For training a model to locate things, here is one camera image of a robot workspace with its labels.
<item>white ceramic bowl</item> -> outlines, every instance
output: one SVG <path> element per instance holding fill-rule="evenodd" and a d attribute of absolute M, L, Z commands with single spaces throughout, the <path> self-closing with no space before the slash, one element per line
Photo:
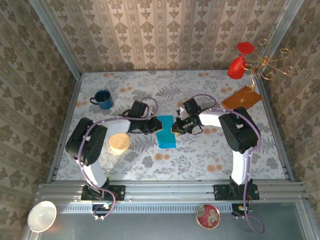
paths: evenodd
<path fill-rule="evenodd" d="M 41 233 L 54 224 L 56 216 L 56 206 L 50 201 L 42 201 L 31 209 L 27 223 L 31 231 Z"/>

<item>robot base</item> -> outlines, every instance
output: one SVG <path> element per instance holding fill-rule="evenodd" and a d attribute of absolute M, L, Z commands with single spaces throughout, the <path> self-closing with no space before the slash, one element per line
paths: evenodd
<path fill-rule="evenodd" d="M 113 192 L 115 195 L 116 201 L 124 201 L 125 200 L 125 194 L 126 194 L 126 186 L 124 185 L 108 185 L 106 187 L 109 191 Z M 81 193 L 81 200 L 82 201 L 112 201 L 112 196 L 104 192 L 102 194 L 101 190 L 98 190 L 94 188 L 93 186 L 86 184 L 82 188 Z"/>
<path fill-rule="evenodd" d="M 216 201 L 233 201 L 233 200 L 242 201 L 244 199 L 244 190 L 245 190 L 245 185 L 244 184 L 237 185 L 236 183 L 234 183 L 231 177 L 230 177 L 230 184 L 213 185 L 214 199 Z M 252 179 L 248 182 L 246 194 L 247 196 L 250 195 L 252 200 L 260 199 L 258 187 L 256 184 L 253 184 Z"/>

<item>patterned wallpaper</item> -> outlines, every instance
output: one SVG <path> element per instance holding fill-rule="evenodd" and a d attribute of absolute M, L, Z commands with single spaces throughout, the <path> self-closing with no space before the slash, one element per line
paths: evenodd
<path fill-rule="evenodd" d="M 305 0 L 286 32 L 280 48 L 293 57 L 294 77 L 278 74 L 269 84 L 273 112 L 281 128 L 295 176 L 304 182 L 320 226 L 320 4 Z"/>
<path fill-rule="evenodd" d="M 288 0 L 43 0 L 81 72 L 226 69 Z"/>
<path fill-rule="evenodd" d="M 75 80 L 25 0 L 0 1 L 0 240 L 20 239 Z"/>

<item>gold wire candelabra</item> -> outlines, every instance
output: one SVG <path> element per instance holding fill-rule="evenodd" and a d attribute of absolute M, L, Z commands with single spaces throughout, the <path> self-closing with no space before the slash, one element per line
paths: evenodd
<path fill-rule="evenodd" d="M 284 55 L 283 57 L 277 58 L 277 59 L 271 59 L 269 56 L 270 49 L 272 46 L 271 42 L 267 39 L 261 38 L 261 39 L 259 39 L 258 44 L 262 47 L 266 47 L 267 52 L 264 57 L 262 55 L 257 54 L 256 52 L 254 52 L 254 54 L 257 56 L 258 60 L 246 60 L 247 62 L 251 62 L 252 64 L 251 63 L 241 64 L 241 66 L 245 70 L 251 70 L 250 76 L 251 76 L 251 81 L 252 81 L 252 84 L 248 85 L 250 90 L 244 94 L 243 98 L 241 99 L 241 102 L 243 102 L 247 93 L 251 93 L 255 90 L 256 82 L 255 82 L 254 78 L 262 77 L 263 79 L 268 80 L 268 81 L 272 81 L 275 78 L 276 75 L 272 71 L 269 71 L 267 74 L 264 74 L 263 70 L 265 67 L 271 67 L 274 72 L 278 71 L 278 72 L 280 72 L 284 75 L 290 76 L 290 77 L 292 77 L 295 74 L 295 70 L 292 66 L 286 66 L 285 71 L 282 71 L 282 70 L 276 68 L 275 66 L 273 66 L 273 64 L 275 62 L 287 59 L 292 55 L 292 52 L 288 48 L 281 48 L 279 50 L 280 54 Z"/>

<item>blue block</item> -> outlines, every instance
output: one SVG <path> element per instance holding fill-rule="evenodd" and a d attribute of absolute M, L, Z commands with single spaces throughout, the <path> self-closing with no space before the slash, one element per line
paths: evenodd
<path fill-rule="evenodd" d="M 176 137 L 171 132 L 171 126 L 174 124 L 174 116 L 172 115 L 162 115 L 157 116 L 162 122 L 163 130 L 156 133 L 156 138 L 158 139 L 159 148 L 161 149 L 174 149 L 176 147 Z"/>

